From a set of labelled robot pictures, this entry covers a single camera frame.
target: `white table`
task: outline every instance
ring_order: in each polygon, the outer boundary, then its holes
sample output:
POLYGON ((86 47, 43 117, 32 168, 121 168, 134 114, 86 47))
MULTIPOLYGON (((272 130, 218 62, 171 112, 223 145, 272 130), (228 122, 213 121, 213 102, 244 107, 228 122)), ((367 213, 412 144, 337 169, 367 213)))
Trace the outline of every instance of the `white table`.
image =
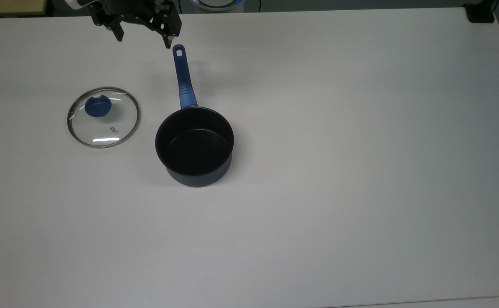
POLYGON ((230 170, 183 187, 154 136, 170 50, 89 18, 0 20, 0 308, 309 308, 499 296, 499 27, 463 8, 183 16, 230 170), (127 142, 70 105, 119 86, 127 142))

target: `saucepan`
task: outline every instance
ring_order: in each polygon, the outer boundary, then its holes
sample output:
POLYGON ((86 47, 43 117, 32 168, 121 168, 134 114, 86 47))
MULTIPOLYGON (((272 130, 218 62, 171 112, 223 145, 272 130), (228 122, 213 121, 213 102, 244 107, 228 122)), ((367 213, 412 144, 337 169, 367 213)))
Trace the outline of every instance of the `saucepan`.
POLYGON ((168 173, 189 187, 205 187, 229 169, 234 133, 217 111, 199 107, 183 45, 173 47, 181 109, 167 117, 156 133, 156 153, 168 173))

